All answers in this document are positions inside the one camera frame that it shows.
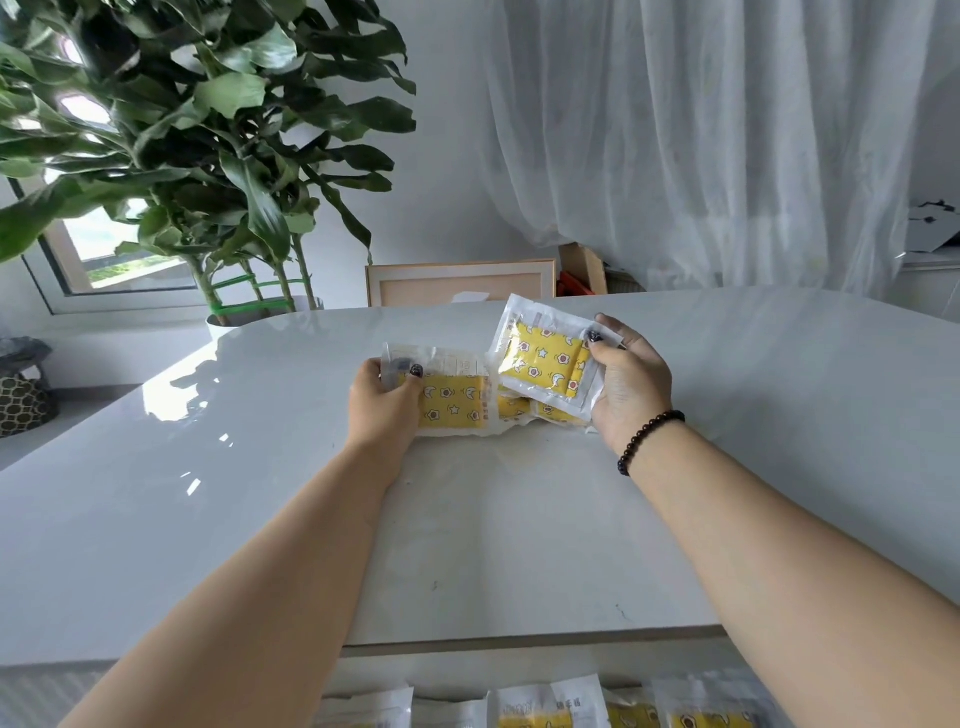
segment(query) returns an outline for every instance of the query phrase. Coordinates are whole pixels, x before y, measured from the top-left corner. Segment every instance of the patterned basket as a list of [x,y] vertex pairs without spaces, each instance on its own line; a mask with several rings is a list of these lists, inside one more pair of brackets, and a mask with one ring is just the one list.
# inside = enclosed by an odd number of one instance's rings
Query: patterned basket
[[57,400],[39,382],[0,376],[0,438],[46,425],[59,413]]

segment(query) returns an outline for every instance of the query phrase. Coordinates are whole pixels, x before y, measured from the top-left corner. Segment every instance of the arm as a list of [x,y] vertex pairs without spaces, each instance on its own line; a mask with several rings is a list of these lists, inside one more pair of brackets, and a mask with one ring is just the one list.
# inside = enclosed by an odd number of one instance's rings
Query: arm
[[[591,345],[607,366],[593,420],[621,454],[670,404],[642,336]],[[781,496],[681,423],[643,444],[634,483],[693,563],[733,642],[799,728],[940,725],[960,715],[960,610]]]
[[66,728],[306,725],[360,595],[380,503],[417,430],[418,376],[366,362],[342,452],[133,648]]

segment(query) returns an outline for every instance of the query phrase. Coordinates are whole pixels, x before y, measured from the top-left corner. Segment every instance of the red object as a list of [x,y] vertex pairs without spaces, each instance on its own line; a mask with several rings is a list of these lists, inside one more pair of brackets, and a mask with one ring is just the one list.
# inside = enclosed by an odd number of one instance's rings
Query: red object
[[596,296],[593,291],[576,280],[567,271],[560,272],[560,280],[557,282],[558,296]]

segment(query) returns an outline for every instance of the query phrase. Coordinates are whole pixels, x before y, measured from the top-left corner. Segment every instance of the hand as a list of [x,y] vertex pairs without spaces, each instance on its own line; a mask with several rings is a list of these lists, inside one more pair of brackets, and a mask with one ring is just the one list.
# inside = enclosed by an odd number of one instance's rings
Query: hand
[[393,392],[387,392],[380,381],[380,360],[367,359],[350,387],[346,448],[374,452],[391,470],[391,481],[414,441],[420,419],[423,368],[415,364],[411,375]]
[[673,409],[673,376],[657,350],[632,328],[602,313],[596,320],[620,334],[627,348],[602,341],[590,344],[593,358],[607,367],[603,393],[593,405],[593,424],[619,456],[641,427]]

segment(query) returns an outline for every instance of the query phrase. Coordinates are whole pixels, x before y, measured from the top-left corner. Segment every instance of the glossy surface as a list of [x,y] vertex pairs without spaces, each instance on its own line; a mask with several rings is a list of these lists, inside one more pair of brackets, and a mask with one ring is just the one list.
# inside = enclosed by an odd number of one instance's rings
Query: glossy surface
[[[960,328],[813,290],[557,300],[639,328],[690,422],[960,600]],[[115,659],[343,443],[385,340],[484,350],[502,303],[296,314],[232,333],[0,473],[0,666]],[[716,622],[599,437],[419,441],[352,644]]]

